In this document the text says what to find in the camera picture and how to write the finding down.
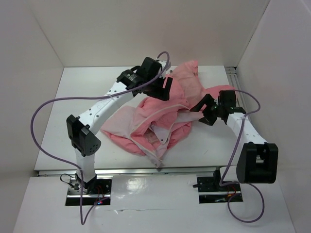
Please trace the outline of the pink zip-up jacket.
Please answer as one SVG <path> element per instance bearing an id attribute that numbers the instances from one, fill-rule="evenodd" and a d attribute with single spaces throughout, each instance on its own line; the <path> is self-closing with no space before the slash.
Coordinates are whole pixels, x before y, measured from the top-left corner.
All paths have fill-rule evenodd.
<path id="1" fill-rule="evenodd" d="M 233 89 L 230 85 L 204 88 L 198 61 L 180 64 L 168 77 L 173 79 L 168 101 L 146 97 L 137 107 L 124 105 L 101 127 L 117 146 L 147 156 L 155 167 L 160 167 L 167 150 L 189 135 L 191 123 L 203 118 L 202 111 L 190 109 L 206 94 L 217 99 L 220 91 Z"/>

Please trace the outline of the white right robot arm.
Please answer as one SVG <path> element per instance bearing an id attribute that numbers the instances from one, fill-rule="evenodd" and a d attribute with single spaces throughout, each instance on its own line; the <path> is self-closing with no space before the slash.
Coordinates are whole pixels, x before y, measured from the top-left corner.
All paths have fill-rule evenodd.
<path id="1" fill-rule="evenodd" d="M 202 112 L 200 122 L 209 126 L 214 125 L 217 119 L 221 119 L 237 137 L 233 152 L 229 158 L 224 173 L 212 178 L 212 185 L 217 190 L 224 190 L 229 183 L 226 176 L 235 155 L 239 154 L 236 165 L 238 183 L 266 183 L 276 181 L 278 164 L 278 147 L 275 143 L 269 143 L 256 131 L 249 120 L 249 115 L 258 112 L 256 109 L 246 112 L 237 106 L 237 90 L 222 90 L 215 100 L 210 94 L 206 94 L 194 107 L 192 112 Z"/>

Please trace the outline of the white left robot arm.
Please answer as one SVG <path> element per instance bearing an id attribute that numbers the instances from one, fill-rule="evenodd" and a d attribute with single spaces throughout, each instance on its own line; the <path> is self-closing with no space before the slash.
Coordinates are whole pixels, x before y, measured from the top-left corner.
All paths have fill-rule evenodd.
<path id="1" fill-rule="evenodd" d="M 102 125 L 125 103 L 137 94 L 144 93 L 159 100 L 169 100 L 172 78 L 166 73 L 171 68 L 169 60 L 146 57 L 140 66 L 123 71 L 116 82 L 99 100 L 79 116 L 67 120 L 68 136 L 76 154 L 75 178 L 84 193 L 96 188 L 95 153 L 101 146 L 96 136 Z"/>

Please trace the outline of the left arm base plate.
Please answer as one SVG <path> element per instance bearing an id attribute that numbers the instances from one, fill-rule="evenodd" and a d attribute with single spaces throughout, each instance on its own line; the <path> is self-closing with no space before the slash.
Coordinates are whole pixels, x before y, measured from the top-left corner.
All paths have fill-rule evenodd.
<path id="1" fill-rule="evenodd" d="M 66 206 L 80 205 L 81 189 L 83 190 L 83 206 L 92 206 L 93 204 L 105 206 L 111 203 L 111 177 L 97 179 L 95 184 L 92 184 L 88 189 L 82 188 L 73 175 L 66 173 L 60 175 L 60 181 L 68 185 Z"/>

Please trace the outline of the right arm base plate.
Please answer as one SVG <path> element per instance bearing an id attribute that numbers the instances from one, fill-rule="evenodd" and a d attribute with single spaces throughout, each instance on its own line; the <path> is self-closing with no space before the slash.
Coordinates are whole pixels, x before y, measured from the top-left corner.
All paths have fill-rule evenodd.
<path id="1" fill-rule="evenodd" d="M 219 186 L 213 177 L 197 177 L 197 183 L 192 186 L 197 189 L 199 203 L 243 202 L 239 184 Z"/>

